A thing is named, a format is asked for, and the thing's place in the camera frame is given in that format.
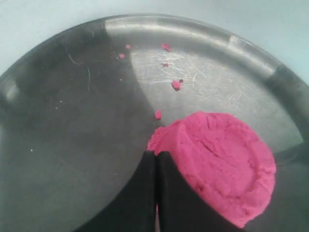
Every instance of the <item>scratched metal surface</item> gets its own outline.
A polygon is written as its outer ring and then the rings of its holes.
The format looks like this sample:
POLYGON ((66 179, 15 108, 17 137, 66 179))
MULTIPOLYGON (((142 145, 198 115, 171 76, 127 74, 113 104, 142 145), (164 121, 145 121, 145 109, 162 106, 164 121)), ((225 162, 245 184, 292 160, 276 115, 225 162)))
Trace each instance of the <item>scratched metal surface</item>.
POLYGON ((247 231, 309 229, 309 88, 229 32, 162 15, 77 26, 1 76, 0 109, 1 231, 80 226, 128 181, 155 128, 198 110, 234 114, 275 154, 273 200, 247 231))

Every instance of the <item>round metal plate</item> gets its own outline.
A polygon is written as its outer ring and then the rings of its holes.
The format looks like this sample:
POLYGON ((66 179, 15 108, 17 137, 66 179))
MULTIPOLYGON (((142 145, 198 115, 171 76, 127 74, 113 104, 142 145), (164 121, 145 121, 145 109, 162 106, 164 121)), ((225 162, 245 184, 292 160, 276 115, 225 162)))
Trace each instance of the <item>round metal plate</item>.
POLYGON ((308 86, 229 32, 129 15, 67 30, 0 77, 1 231, 77 228, 121 190, 155 128, 199 110, 235 115, 274 152, 273 199, 246 230, 309 230, 308 86))

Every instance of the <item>metal tray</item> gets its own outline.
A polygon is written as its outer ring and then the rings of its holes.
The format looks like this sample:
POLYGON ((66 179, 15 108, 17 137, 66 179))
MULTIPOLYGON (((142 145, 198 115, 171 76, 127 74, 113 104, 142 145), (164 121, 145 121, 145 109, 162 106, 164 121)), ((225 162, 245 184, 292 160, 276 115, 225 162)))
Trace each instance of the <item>metal tray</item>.
POLYGON ((1 231, 80 226, 128 181, 155 128, 199 110, 244 120, 274 152, 273 199, 247 231, 308 231, 309 87, 237 35, 164 15, 74 27, 0 77, 1 231))

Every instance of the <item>play dough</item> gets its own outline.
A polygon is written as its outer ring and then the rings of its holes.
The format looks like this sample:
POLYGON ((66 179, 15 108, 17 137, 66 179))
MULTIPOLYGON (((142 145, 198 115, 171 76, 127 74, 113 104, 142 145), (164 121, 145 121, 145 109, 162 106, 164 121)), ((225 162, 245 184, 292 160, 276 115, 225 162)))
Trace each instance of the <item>play dough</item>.
POLYGON ((229 114, 196 112, 160 127, 147 149, 169 151, 196 193, 238 227, 270 202, 274 157, 247 124, 229 114))

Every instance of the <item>light blue background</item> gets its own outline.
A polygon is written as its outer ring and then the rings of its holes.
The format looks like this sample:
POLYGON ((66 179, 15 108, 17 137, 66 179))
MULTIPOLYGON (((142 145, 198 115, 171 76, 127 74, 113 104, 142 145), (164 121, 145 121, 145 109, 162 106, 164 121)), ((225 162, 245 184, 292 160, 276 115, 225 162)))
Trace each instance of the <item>light blue background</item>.
POLYGON ((224 28, 262 47, 309 84, 308 0, 0 0, 0 74, 65 29, 130 13, 185 16, 224 28))

